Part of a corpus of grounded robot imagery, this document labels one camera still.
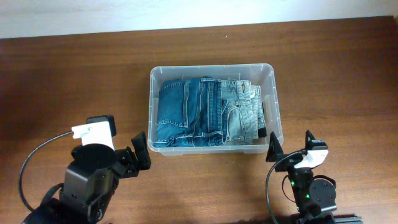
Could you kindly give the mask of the dark grey garment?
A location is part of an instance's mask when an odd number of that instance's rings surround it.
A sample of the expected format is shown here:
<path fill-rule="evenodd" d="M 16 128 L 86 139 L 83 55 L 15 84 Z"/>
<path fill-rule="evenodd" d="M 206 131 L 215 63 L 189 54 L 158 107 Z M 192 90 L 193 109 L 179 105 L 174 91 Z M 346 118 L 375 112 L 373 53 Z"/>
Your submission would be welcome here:
<path fill-rule="evenodd" d="M 258 138 L 265 138 L 267 136 L 267 129 L 265 124 L 265 117 L 264 117 L 264 105 L 261 103 L 261 110 L 258 111 Z"/>

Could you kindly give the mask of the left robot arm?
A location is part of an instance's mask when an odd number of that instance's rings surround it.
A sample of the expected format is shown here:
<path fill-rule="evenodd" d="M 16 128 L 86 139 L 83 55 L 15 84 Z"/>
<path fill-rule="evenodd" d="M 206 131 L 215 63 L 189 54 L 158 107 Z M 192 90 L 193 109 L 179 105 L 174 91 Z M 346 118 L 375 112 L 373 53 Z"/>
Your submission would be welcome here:
<path fill-rule="evenodd" d="M 119 179 L 136 177 L 139 161 L 130 147 L 103 144 L 75 147 L 65 180 L 50 188 L 24 223 L 98 223 L 104 217 Z"/>

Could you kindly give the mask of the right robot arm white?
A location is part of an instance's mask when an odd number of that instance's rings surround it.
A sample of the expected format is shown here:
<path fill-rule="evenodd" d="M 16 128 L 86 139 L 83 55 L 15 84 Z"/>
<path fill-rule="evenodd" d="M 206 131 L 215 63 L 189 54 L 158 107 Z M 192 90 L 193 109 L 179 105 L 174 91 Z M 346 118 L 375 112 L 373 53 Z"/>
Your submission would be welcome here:
<path fill-rule="evenodd" d="M 325 175 L 314 175 L 313 169 L 321 165 L 328 155 L 325 141 L 316 139 L 311 131 L 305 133 L 305 147 L 298 151 L 285 154 L 275 132 L 267 137 L 267 144 L 254 142 L 227 142 L 224 146 L 193 146 L 163 148 L 165 156 L 181 156 L 184 154 L 212 153 L 260 153 L 267 152 L 266 162 L 273 163 L 266 177 L 266 202 L 271 219 L 269 223 L 277 223 L 271 208 L 269 182 L 273 172 L 285 172 L 284 180 L 289 180 L 294 195 L 292 200 L 297 206 L 297 214 L 281 217 L 280 223 L 362 223 L 363 219 L 356 215 L 334 216 L 337 209 L 336 182 Z"/>

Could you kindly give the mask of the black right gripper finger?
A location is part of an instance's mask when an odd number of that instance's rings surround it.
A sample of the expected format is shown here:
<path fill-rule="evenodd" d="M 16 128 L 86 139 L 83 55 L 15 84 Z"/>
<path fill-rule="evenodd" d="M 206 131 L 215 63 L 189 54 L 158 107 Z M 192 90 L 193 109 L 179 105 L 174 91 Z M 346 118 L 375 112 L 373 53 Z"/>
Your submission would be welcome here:
<path fill-rule="evenodd" d="M 270 133 L 269 148 L 267 151 L 266 162 L 278 162 L 284 158 L 284 152 L 275 132 Z"/>
<path fill-rule="evenodd" d="M 315 140 L 315 137 L 311 133 L 310 130 L 306 130 L 305 132 L 305 147 L 306 148 L 312 148 L 313 147 L 313 140 Z"/>

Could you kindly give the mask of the light blue jeans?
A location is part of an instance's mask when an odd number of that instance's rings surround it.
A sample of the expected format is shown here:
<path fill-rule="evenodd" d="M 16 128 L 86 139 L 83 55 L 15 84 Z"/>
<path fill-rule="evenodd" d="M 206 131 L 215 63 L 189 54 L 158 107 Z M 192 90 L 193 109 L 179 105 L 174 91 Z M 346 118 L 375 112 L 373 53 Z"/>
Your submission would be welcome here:
<path fill-rule="evenodd" d="M 261 87 L 249 80 L 223 80 L 222 99 L 228 102 L 228 142 L 251 142 L 258 138 Z"/>

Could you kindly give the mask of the clear plastic storage container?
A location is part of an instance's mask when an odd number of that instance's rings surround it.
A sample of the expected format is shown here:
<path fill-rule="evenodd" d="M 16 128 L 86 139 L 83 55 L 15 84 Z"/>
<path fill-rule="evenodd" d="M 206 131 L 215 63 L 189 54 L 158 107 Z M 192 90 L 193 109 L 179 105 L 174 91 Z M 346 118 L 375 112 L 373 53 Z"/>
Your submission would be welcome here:
<path fill-rule="evenodd" d="M 216 147 L 155 147 L 156 121 L 159 104 L 159 91 L 163 82 L 175 79 L 189 79 L 208 76 L 220 80 L 249 80 L 261 87 L 261 101 L 264 108 L 266 138 L 256 139 L 247 144 L 227 142 Z M 153 152 L 165 156 L 184 154 L 246 153 L 262 154 L 269 148 L 270 133 L 274 133 L 280 144 L 284 142 L 279 111 L 279 100 L 275 83 L 274 69 L 268 63 L 237 65 L 196 65 L 159 66 L 151 70 L 149 90 L 149 122 L 147 145 Z"/>

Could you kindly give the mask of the dark blue jeans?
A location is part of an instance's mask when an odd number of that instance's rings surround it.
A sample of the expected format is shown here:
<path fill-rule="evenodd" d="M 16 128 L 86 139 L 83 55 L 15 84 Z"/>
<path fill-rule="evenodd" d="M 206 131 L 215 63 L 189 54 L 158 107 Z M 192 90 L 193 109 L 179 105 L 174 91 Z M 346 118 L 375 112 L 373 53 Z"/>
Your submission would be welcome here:
<path fill-rule="evenodd" d="M 168 80 L 159 90 L 155 147 L 214 147 L 226 142 L 228 101 L 222 81 Z"/>

